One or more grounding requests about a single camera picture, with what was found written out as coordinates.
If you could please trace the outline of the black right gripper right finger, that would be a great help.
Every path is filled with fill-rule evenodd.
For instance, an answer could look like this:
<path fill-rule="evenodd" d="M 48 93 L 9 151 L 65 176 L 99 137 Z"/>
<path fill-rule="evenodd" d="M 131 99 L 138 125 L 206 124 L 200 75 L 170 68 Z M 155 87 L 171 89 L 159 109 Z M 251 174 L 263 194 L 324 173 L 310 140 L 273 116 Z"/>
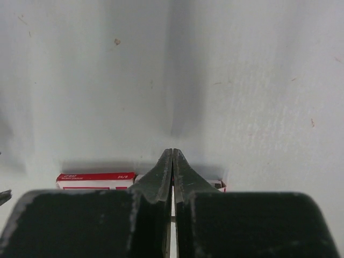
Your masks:
<path fill-rule="evenodd" d="M 173 151 L 178 257 L 339 257 L 317 203 L 301 192 L 221 192 Z"/>

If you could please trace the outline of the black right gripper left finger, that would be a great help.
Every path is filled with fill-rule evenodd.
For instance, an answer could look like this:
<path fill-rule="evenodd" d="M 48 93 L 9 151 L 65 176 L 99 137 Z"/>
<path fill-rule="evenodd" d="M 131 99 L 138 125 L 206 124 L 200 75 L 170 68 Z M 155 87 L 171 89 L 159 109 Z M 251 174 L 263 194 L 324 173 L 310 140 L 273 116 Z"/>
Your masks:
<path fill-rule="evenodd" d="M 168 257 L 172 151 L 126 190 L 34 190 L 14 206 L 1 257 Z"/>

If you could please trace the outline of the red white staple box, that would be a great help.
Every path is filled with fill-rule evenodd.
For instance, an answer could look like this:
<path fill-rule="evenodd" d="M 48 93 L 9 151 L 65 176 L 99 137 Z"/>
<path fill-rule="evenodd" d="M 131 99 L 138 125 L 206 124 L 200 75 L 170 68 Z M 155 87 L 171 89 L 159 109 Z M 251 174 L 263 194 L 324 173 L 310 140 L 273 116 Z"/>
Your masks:
<path fill-rule="evenodd" d="M 143 175 L 135 172 L 99 174 L 60 174 L 56 179 L 58 189 L 108 189 L 123 190 L 139 181 Z"/>

